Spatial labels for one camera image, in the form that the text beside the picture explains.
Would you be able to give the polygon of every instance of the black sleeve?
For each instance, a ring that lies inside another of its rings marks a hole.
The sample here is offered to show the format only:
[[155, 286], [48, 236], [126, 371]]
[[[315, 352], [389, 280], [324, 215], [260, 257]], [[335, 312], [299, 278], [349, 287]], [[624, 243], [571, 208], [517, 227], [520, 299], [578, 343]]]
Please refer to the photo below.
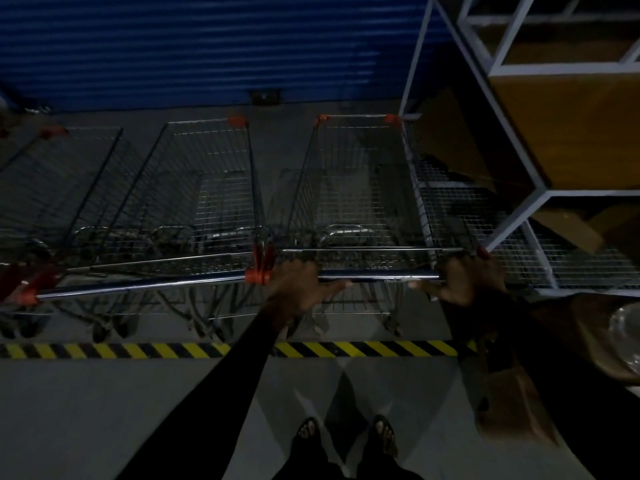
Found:
[[277, 338], [271, 325], [281, 306], [263, 306], [236, 345], [169, 413], [130, 460], [120, 480], [224, 475]]
[[564, 347], [503, 293], [486, 292], [476, 312], [498, 323], [567, 446], [599, 479], [637, 468], [640, 398]]

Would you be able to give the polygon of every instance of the concrete floor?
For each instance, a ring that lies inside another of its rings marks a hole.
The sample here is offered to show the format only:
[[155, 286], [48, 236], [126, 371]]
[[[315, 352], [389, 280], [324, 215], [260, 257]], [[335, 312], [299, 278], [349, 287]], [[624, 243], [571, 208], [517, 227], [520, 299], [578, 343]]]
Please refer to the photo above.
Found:
[[[396, 110], [396, 101], [382, 101], [64, 114], [57, 119], [68, 125], [123, 126], [138, 151], [146, 153], [166, 121], [242, 112], [251, 123], [262, 195], [273, 222], [286, 208], [279, 196], [286, 193], [288, 174], [301, 167], [318, 113]], [[238, 319], [237, 329], [248, 320]], [[399, 321], [406, 339], [450, 338], [440, 306], [418, 293], [407, 292]], [[326, 340], [392, 339], [371, 316], [333, 316], [329, 325]], [[87, 340], [89, 336], [84, 326], [54, 317], [40, 339]], [[296, 338], [317, 337], [302, 327]], [[191, 339], [177, 319], [156, 315], [142, 317], [132, 338]], [[144, 438], [214, 364], [189, 360], [0, 362], [2, 478], [114, 478]], [[224, 394], [226, 387], [220, 386]], [[271, 478], [284, 463], [296, 428], [310, 415], [323, 424], [323, 444], [330, 459], [354, 475], [364, 446], [364, 425], [376, 413], [386, 414], [396, 430], [400, 464], [425, 479], [590, 478], [570, 454], [559, 449], [485, 442], [474, 423], [479, 391], [473, 359], [459, 364], [448, 357], [270, 358], [226, 478]]]

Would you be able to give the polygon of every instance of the black pants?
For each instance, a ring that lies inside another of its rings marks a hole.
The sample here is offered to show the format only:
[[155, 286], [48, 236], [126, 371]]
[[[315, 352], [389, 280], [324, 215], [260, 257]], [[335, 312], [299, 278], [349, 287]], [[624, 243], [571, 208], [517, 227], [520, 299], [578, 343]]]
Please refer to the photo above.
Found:
[[[320, 437], [303, 440], [295, 437], [291, 444], [291, 455], [273, 480], [334, 480], [343, 479], [342, 470], [335, 463], [329, 463], [326, 452], [320, 443]], [[360, 480], [422, 480], [418, 474], [400, 468], [396, 459], [382, 451], [382, 440], [375, 436], [362, 452], [356, 478]]]

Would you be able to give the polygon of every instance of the yellow and black hazard stripe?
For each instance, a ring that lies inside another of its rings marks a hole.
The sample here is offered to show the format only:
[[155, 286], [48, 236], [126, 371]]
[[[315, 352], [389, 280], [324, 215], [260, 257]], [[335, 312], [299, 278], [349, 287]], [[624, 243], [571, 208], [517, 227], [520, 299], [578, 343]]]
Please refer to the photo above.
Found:
[[[27, 359], [206, 359], [224, 357], [231, 346], [211, 342], [144, 344], [0, 344], [0, 358]], [[395, 340], [383, 342], [279, 342], [271, 355], [288, 358], [431, 357], [475, 355], [473, 342]]]

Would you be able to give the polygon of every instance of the blue corrugated wall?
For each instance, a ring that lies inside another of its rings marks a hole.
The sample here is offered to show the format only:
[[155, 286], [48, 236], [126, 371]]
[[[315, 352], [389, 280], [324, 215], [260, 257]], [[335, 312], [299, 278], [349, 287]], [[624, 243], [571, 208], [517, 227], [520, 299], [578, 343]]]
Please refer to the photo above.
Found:
[[[0, 0], [0, 82], [55, 111], [400, 97], [426, 1]], [[448, 40], [434, 10], [418, 83]]]

